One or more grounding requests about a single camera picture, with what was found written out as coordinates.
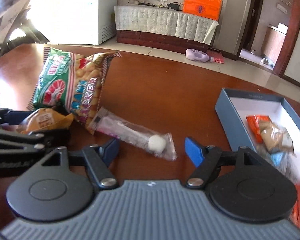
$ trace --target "gray ribbed plate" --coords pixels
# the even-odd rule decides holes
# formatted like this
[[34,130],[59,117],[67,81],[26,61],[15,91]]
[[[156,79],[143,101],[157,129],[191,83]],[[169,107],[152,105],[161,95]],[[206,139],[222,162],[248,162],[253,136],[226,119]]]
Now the gray ribbed plate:
[[179,180],[126,180],[102,191],[72,219],[39,224],[16,219],[2,233],[8,240],[297,240],[288,220],[266,225],[233,220],[214,208],[204,192]]

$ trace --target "purple bottle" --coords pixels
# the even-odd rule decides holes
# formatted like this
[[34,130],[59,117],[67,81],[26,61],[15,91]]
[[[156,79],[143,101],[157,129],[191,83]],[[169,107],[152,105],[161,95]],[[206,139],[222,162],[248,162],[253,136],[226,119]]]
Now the purple bottle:
[[207,62],[207,61],[213,62],[214,60],[214,57],[209,57],[207,53],[195,49],[187,49],[186,58],[189,60],[199,60],[202,62]]

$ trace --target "tile floor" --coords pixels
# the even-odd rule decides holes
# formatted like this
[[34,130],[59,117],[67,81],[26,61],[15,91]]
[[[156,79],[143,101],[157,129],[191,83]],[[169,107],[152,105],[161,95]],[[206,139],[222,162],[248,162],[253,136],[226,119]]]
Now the tile floor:
[[154,57],[161,57],[166,59],[171,59],[191,65],[195,65],[202,68],[207,68],[213,71],[224,73],[236,78],[246,80],[248,82],[254,83],[261,87],[268,88],[272,91],[280,93],[291,99],[294,99],[300,103],[300,88],[291,84],[288,81],[279,78],[267,71],[254,67],[252,65],[246,64],[242,61],[234,61],[225,58],[225,63],[202,63],[199,61],[191,61],[186,59],[184,54],[166,51],[163,49],[154,49],[149,47],[143,47],[138,45],[122,44],[117,43],[116,38],[112,38],[97,47],[104,49],[116,49],[121,51],[134,52],[139,54],[150,55]]
[[263,66],[263,67],[266,67],[266,68],[268,68],[270,70],[273,70],[273,67],[261,63],[262,57],[259,57],[257,55],[253,55],[253,54],[251,54],[250,51],[248,51],[246,49],[242,49],[241,50],[241,52],[240,52],[240,58],[244,58],[245,60],[251,61],[251,62],[256,63],[256,64],[258,64],[260,66]]

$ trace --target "brown tabletop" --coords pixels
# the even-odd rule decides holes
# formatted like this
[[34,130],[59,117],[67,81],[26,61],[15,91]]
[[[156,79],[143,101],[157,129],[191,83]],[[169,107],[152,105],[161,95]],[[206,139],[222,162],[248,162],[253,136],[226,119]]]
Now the brown tabletop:
[[[84,56],[109,51],[68,45],[53,47]],[[125,179],[180,179],[184,183],[195,169],[184,150],[185,137],[192,136],[203,145],[213,144],[230,150],[214,109],[223,87],[275,94],[197,66],[130,52],[121,54],[121,58],[111,63],[101,105],[130,122],[161,133],[171,132],[178,158],[169,162],[122,142],[119,156],[110,166],[119,183]],[[26,109],[42,64],[43,45],[21,45],[0,58],[1,107]],[[287,100],[300,116],[300,104]],[[72,125],[71,135],[70,149],[101,144],[109,139],[100,133],[92,136],[77,123]],[[5,191],[14,179],[0,179],[0,228],[13,219]]]

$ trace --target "doorway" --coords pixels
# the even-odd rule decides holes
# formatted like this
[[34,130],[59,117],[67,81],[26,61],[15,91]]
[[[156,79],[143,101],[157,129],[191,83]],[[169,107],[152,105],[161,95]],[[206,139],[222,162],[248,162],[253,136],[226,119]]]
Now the doorway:
[[283,77],[299,29],[300,0],[252,0],[237,56]]

